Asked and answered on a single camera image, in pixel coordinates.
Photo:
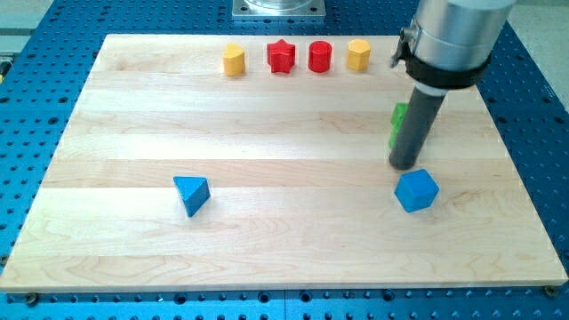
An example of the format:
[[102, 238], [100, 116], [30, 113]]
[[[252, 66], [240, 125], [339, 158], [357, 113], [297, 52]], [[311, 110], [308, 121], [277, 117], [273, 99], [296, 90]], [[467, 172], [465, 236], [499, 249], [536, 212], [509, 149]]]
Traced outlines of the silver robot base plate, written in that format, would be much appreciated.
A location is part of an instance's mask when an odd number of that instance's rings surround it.
[[257, 17], [324, 17], [325, 0], [233, 0], [232, 15]]

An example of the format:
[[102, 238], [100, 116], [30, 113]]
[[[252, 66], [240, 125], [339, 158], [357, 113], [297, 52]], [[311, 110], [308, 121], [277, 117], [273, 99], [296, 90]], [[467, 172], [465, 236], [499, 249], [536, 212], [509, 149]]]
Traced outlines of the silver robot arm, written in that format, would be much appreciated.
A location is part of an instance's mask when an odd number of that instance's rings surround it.
[[420, 0], [411, 24], [402, 28], [393, 68], [429, 94], [470, 87], [483, 76], [491, 51], [515, 0]]

